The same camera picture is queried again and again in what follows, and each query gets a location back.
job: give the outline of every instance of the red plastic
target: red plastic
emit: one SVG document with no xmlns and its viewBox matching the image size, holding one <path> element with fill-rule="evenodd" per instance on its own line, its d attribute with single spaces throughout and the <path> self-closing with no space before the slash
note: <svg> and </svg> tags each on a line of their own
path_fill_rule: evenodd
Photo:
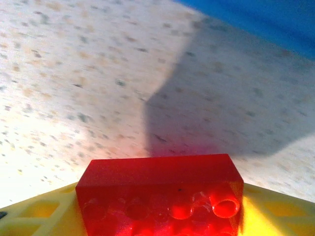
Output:
<svg viewBox="0 0 315 236">
<path fill-rule="evenodd" d="M 218 154 L 93 160 L 76 193 L 89 236 L 236 236 L 243 188 Z"/>
</svg>

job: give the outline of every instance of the speckled floor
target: speckled floor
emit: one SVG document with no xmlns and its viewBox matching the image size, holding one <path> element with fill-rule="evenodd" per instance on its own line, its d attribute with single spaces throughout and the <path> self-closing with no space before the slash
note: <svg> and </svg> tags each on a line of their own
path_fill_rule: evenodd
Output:
<svg viewBox="0 0 315 236">
<path fill-rule="evenodd" d="M 229 153 L 315 202 L 315 63 L 170 0 L 0 2 L 0 207 L 93 158 Z"/>
</svg>

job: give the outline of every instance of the lego stud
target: lego stud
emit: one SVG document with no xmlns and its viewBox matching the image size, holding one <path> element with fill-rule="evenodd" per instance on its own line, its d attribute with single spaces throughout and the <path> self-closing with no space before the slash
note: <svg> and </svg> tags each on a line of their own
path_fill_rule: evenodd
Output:
<svg viewBox="0 0 315 236">
<path fill-rule="evenodd" d="M 171 198 L 169 213 L 174 219 L 184 220 L 193 214 L 192 196 L 180 191 Z"/>
<path fill-rule="evenodd" d="M 209 214 L 213 214 L 210 207 L 198 206 L 194 208 L 191 219 L 197 222 L 205 222 L 209 218 Z"/>
<path fill-rule="evenodd" d="M 175 220 L 172 224 L 173 236 L 193 236 L 192 223 L 188 220 Z"/>
<path fill-rule="evenodd" d="M 209 235 L 212 236 L 232 236 L 235 235 L 231 223 L 228 219 L 213 218 L 209 224 Z"/>
<path fill-rule="evenodd" d="M 136 222 L 133 226 L 131 236 L 153 236 L 154 219 L 149 218 L 145 221 Z"/>
<path fill-rule="evenodd" d="M 209 204 L 209 196 L 204 192 L 197 192 L 193 195 L 193 205 L 194 207 L 201 207 Z"/>
<path fill-rule="evenodd" d="M 130 219 L 143 220 L 147 218 L 149 214 L 149 208 L 143 200 L 140 198 L 134 198 L 126 204 L 125 214 Z"/>
<path fill-rule="evenodd" d="M 237 214 L 240 203 L 228 184 L 217 185 L 210 192 L 213 213 L 220 218 L 230 218 Z"/>
<path fill-rule="evenodd" d="M 89 220 L 101 220 L 106 216 L 107 210 L 108 205 L 96 198 L 93 198 L 85 203 L 83 207 L 83 215 Z"/>
<path fill-rule="evenodd" d="M 153 194 L 150 197 L 150 210 L 156 222 L 164 223 L 169 219 L 168 198 L 165 194 Z"/>
</svg>

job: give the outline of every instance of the yellow plastic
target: yellow plastic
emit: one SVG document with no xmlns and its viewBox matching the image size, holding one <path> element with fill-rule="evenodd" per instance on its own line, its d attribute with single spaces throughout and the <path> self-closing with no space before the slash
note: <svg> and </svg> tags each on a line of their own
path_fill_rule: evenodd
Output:
<svg viewBox="0 0 315 236">
<path fill-rule="evenodd" d="M 74 187 L 7 206 L 0 236 L 86 236 Z M 245 184 L 239 236 L 315 236 L 315 203 Z"/>
<path fill-rule="evenodd" d="M 315 236 L 315 203 L 245 184 L 239 236 Z"/>
<path fill-rule="evenodd" d="M 75 185 L 1 209 L 0 236 L 86 236 Z"/>
</svg>

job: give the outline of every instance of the blue baseboard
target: blue baseboard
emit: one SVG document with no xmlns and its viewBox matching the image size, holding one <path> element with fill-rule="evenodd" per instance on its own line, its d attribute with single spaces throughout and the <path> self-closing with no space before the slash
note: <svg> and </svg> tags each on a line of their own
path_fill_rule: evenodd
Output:
<svg viewBox="0 0 315 236">
<path fill-rule="evenodd" d="M 315 59 L 315 0 L 177 0 Z"/>
</svg>

